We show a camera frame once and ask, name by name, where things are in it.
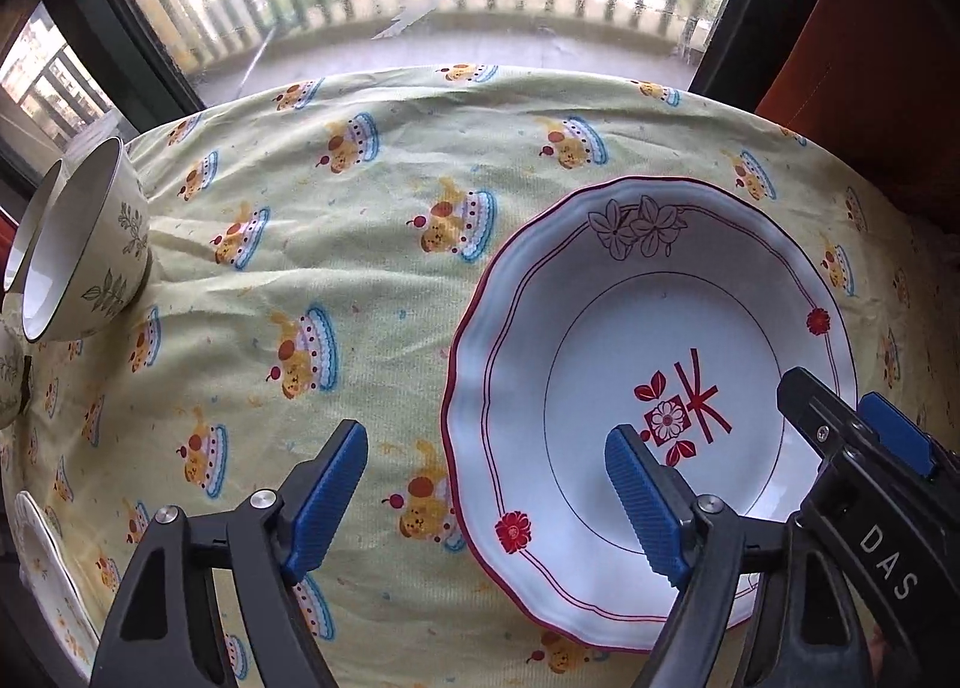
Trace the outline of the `beaded deep yellow-flower plate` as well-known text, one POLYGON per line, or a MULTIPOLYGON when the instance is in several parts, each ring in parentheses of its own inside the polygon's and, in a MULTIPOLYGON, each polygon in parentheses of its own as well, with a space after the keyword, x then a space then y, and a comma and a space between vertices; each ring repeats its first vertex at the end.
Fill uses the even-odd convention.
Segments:
POLYGON ((14 496, 11 530, 21 564, 21 579, 31 590, 53 639, 83 685, 88 686, 99 636, 83 605, 80 589, 68 572, 59 542, 26 490, 14 496))

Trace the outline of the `red-trimmed white deep plate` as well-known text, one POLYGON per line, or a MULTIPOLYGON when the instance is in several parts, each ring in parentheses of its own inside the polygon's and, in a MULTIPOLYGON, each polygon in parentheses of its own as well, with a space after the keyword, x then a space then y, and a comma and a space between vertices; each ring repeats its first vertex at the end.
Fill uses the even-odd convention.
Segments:
POLYGON ((776 405, 793 367, 856 400, 827 272, 763 211, 693 179, 576 190, 496 252, 455 331, 441 428, 475 558, 545 628, 647 651, 675 594, 607 434, 628 424, 693 490, 781 521, 818 465, 776 405))

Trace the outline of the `cream leaf-pattern bowl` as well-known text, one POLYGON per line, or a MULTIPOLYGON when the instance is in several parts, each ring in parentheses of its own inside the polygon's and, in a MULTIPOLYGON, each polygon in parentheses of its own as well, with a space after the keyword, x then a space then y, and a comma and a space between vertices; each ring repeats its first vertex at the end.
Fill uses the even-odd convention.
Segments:
POLYGON ((53 200, 59 197, 67 180, 65 161, 57 160, 49 169, 41 184, 37 186, 26 207, 25 215, 14 234, 8 256, 7 268, 3 275, 3 291, 5 293, 21 293, 25 289, 26 275, 32 252, 39 241, 39 233, 43 228, 44 218, 52 207, 53 200))
POLYGON ((0 322, 0 428, 10 424, 25 412, 31 399, 31 356, 25 342, 10 317, 0 322))
POLYGON ((149 264, 149 208, 124 142, 103 140, 75 167, 44 217, 29 259, 26 340, 98 334, 132 303, 149 264))

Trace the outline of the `red curtain right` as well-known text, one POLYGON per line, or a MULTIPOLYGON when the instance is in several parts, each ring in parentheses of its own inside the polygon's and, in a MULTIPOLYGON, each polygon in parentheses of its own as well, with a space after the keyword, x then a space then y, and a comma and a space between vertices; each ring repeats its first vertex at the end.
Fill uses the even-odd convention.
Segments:
POLYGON ((958 217, 958 0, 817 0, 757 107, 915 217, 958 217))

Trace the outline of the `yellow cake-print tablecloth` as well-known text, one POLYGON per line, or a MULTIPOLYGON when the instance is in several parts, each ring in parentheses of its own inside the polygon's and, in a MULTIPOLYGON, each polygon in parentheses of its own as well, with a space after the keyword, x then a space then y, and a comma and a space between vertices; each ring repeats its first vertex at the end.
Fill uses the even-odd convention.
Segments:
POLYGON ((592 77, 583 109, 480 106, 434 70, 335 75, 212 107, 130 145, 151 273, 101 334, 32 349, 2 436, 94 631, 158 507, 218 511, 285 477, 338 420, 371 459, 306 585, 345 686, 620 686, 635 656, 545 633, 452 521, 416 529, 405 484, 444 475, 455 324, 496 247, 626 174, 700 179, 827 272, 859 382, 958 439, 957 247, 790 128, 649 82, 592 77))

